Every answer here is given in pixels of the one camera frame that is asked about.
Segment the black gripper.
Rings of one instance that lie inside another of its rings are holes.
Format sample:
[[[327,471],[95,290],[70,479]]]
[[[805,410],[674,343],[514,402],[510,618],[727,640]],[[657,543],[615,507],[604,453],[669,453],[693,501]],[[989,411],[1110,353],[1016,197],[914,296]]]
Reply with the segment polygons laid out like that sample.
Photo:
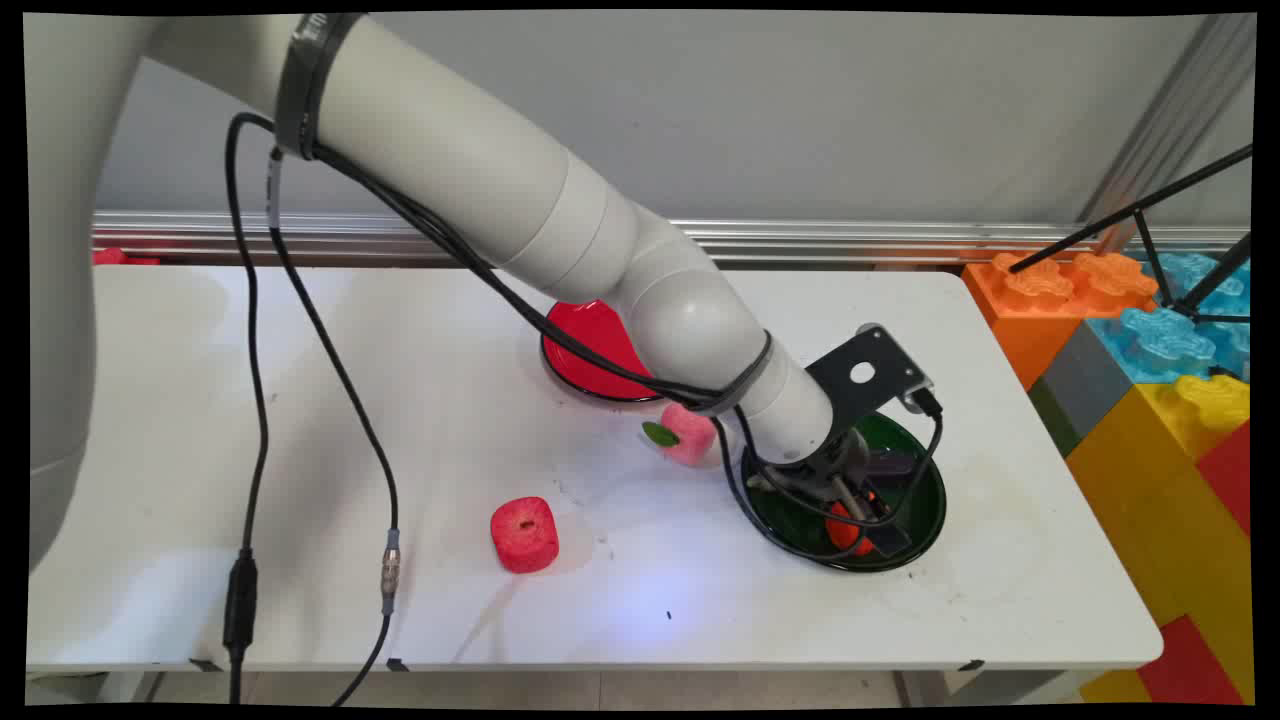
[[[861,521],[892,512],[892,501],[906,488],[916,470],[916,457],[896,448],[877,448],[856,429],[836,430],[808,459],[790,465],[769,465],[745,454],[748,484],[753,488],[795,495],[805,502],[832,503],[828,511]],[[878,553],[883,559],[902,552],[910,536],[897,525],[876,528],[826,520],[826,534],[837,550],[851,550],[855,559]]]

